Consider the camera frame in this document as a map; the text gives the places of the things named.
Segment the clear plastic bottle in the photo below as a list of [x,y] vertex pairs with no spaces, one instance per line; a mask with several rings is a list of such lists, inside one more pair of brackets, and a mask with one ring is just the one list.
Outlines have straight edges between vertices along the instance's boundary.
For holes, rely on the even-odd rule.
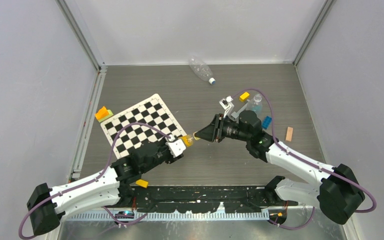
[[253,99],[251,99],[247,105],[246,105],[246,110],[247,111],[253,111],[256,113],[257,117],[260,117],[263,111],[263,96],[259,93],[255,94]]

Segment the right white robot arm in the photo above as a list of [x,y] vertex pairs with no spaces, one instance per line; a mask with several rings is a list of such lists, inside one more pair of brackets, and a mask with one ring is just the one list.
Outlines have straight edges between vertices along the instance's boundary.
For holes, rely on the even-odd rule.
[[220,143],[224,138],[244,141],[251,156],[279,166],[305,180],[294,182],[277,176],[266,185],[265,198],[271,205],[293,201],[313,206],[331,221],[344,225],[365,200],[357,178],[345,164],[332,166],[305,156],[268,134],[256,113],[245,110],[233,121],[216,114],[209,125],[193,134]]

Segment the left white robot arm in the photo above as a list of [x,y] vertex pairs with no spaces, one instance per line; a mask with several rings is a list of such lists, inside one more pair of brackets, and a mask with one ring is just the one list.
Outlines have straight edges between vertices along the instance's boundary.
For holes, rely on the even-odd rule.
[[53,187],[37,185],[26,204],[33,236],[47,234],[68,218],[94,208],[128,207],[134,199],[130,185],[160,164],[179,160],[186,148],[180,139],[146,142],[88,177]]

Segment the yellow juice bottle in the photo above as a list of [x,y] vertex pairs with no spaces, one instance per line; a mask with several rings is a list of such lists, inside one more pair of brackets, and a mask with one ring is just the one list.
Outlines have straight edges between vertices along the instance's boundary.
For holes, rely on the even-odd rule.
[[182,142],[185,144],[185,146],[187,148],[191,147],[196,141],[200,140],[199,137],[195,136],[195,132],[191,133],[191,134],[184,135],[184,136],[180,137],[180,139],[182,140]]

